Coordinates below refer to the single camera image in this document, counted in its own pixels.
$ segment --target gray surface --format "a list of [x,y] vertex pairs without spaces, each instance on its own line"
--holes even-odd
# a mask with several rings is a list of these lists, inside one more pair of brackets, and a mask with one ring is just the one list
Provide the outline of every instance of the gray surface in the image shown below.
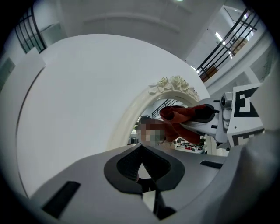
[[81,159],[44,184],[32,197],[44,205],[66,181],[81,183],[60,220],[77,224],[152,223],[158,220],[141,196],[119,192],[104,176],[104,165],[111,157],[131,148],[121,147]]
[[217,149],[227,149],[227,148],[231,148],[231,145],[229,144],[229,142],[225,142],[225,143],[222,143],[221,145],[219,146],[216,146]]
[[138,174],[139,174],[139,177],[143,178],[143,179],[151,178],[151,176],[148,174],[147,170],[145,169],[143,163],[139,167]]
[[224,107],[231,108],[231,102],[233,100],[233,92],[224,93],[222,97],[224,97]]
[[[221,205],[222,197],[229,189],[239,160],[241,146],[230,150],[223,167],[213,181],[191,203],[176,214],[161,221],[162,224],[209,224],[216,223],[216,217]],[[180,190],[180,197],[185,191]]]
[[[263,196],[266,201],[273,201],[277,194],[265,191],[274,182],[280,168],[279,134],[266,131],[250,139],[240,153],[237,172],[231,186],[223,198],[217,214],[218,223],[229,223],[255,205]],[[258,204],[258,210],[267,206],[266,202]]]
[[178,150],[165,153],[179,159],[185,166],[185,175],[174,190],[162,192],[167,206],[180,210],[194,200],[214,179],[219,169],[201,165],[203,160],[224,163],[226,157],[207,154],[193,154]]

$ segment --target black slot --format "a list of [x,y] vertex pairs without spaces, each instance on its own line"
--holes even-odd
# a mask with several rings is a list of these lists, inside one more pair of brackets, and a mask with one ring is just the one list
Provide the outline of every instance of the black slot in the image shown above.
[[59,191],[42,208],[43,211],[55,218],[58,218],[80,185],[80,183],[74,181],[67,181],[67,183],[64,184],[62,188],[60,188]]
[[160,219],[163,220],[168,216],[173,215],[176,211],[172,207],[168,207],[165,205],[160,191],[156,190],[156,195],[154,199],[154,211],[153,213]]
[[156,148],[138,144],[109,159],[104,166],[104,175],[120,192],[142,195],[142,181],[136,182],[141,163],[159,191],[174,189],[185,174],[185,166],[180,160]]
[[190,120],[195,122],[207,123],[213,120],[215,113],[219,112],[210,104],[205,104],[202,109],[196,109],[196,115]]
[[203,160],[200,164],[204,165],[204,166],[213,167],[216,169],[221,169],[223,166],[221,163],[215,163],[215,162],[211,162],[211,161],[207,161],[207,160]]

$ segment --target white wall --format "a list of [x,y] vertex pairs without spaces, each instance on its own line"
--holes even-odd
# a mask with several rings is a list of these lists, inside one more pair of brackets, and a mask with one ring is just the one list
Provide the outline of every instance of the white wall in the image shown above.
[[6,60],[8,58],[9,58],[9,56],[7,55],[7,52],[5,51],[5,49],[3,48],[3,51],[0,54],[0,68],[3,66],[3,64],[6,62]]
[[146,108],[146,110],[144,110],[143,113],[142,113],[141,115],[148,115],[148,116],[150,116],[150,117],[152,118],[152,112],[153,112],[152,109],[153,109],[153,108],[152,108],[151,106],[148,106],[148,107]]
[[209,94],[212,96],[232,81],[238,81],[238,77],[243,76],[244,72],[265,54],[272,44],[273,39],[269,32],[265,28],[259,28],[233,59],[204,83]]
[[224,94],[225,92],[232,92],[233,87],[248,84],[251,84],[251,82],[248,80],[246,74],[242,72],[239,76],[227,83],[225,86],[220,87],[218,91],[212,93],[210,96],[211,98],[220,99],[222,94]]
[[275,62],[278,61],[279,50],[275,43],[262,54],[252,65],[251,69],[257,76],[260,82],[263,82],[265,77],[270,73]]
[[197,68],[211,54],[215,47],[220,43],[220,40],[215,35],[216,32],[218,32],[223,38],[231,29],[230,24],[224,18],[223,11],[224,9],[221,8],[217,12],[214,20],[205,30],[201,39],[197,42],[197,45],[185,59],[185,61],[189,65]]
[[82,19],[80,1],[57,0],[57,16],[67,37],[82,35]]
[[[58,17],[56,14],[56,1],[39,0],[35,2],[34,16],[39,30],[51,24],[57,23]],[[22,57],[25,55],[25,52],[22,49],[14,30],[10,33],[6,43],[4,44],[4,48],[7,52],[8,57],[11,58],[12,62],[15,65],[18,65]]]
[[196,7],[192,9],[192,15],[188,23],[182,27],[182,35],[177,42],[177,55],[185,59],[196,46],[197,42],[207,30],[212,20],[223,6],[224,0],[193,1]]
[[25,55],[14,30],[10,33],[7,41],[5,42],[4,49],[6,50],[6,55],[10,57],[15,66],[20,63],[21,59]]
[[51,25],[49,28],[41,32],[41,36],[47,47],[51,46],[59,40],[67,38],[64,30],[59,23]]
[[36,49],[23,56],[0,93],[0,166],[12,190],[25,195],[19,176],[16,134],[24,98],[39,71],[45,66]]
[[34,17],[38,29],[57,23],[56,0],[38,0],[34,4]]

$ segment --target ceiling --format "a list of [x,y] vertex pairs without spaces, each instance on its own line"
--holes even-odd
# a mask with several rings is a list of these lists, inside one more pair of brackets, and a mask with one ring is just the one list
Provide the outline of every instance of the ceiling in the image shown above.
[[67,36],[114,34],[146,41],[185,59],[224,0],[59,0]]
[[217,92],[211,94],[211,98],[214,99],[220,99],[221,96],[226,92],[233,92],[233,87],[236,86],[242,86],[242,85],[248,85],[250,84],[247,76],[245,73],[241,73],[239,76],[237,76],[234,80],[223,86],[221,89],[219,89]]
[[[187,56],[185,61],[194,68],[198,68],[220,43],[220,40],[217,38],[215,33],[217,32],[222,38],[224,38],[230,31],[230,29],[235,25],[236,21],[240,18],[244,10],[245,5],[241,0],[226,1],[222,8],[216,13],[214,19],[211,21],[207,29],[205,29],[205,32],[201,35],[201,38],[197,42],[196,46],[192,49],[190,54]],[[255,25],[259,19],[258,16],[254,17],[254,14],[251,14],[250,11],[246,13],[246,16],[248,18],[246,22],[250,23],[250,25]],[[237,24],[237,27],[226,39],[226,42],[231,38],[233,40],[239,36],[241,38],[246,37],[247,41],[250,40],[256,30],[254,29],[253,31],[251,31],[250,27],[247,24],[241,25],[244,20],[245,17],[242,18],[240,24]],[[261,22],[256,25],[256,28],[259,28],[260,26],[262,26]],[[217,60],[216,65],[223,61],[223,59],[224,58]],[[221,64],[220,68],[229,60],[230,58],[226,59],[226,61]]]
[[275,43],[271,46],[251,65],[251,69],[257,78],[263,82],[265,77],[270,74],[272,67],[278,60],[278,49]]

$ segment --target white mirror frame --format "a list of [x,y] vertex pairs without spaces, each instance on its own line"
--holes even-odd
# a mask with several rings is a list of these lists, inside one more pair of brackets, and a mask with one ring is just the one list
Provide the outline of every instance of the white mirror frame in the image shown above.
[[200,100],[194,87],[190,87],[189,83],[181,76],[172,76],[169,79],[162,78],[158,83],[149,85],[133,100],[133,103],[114,128],[106,150],[127,145],[133,126],[140,115],[148,105],[153,104],[160,98],[176,99],[188,106],[195,106]]

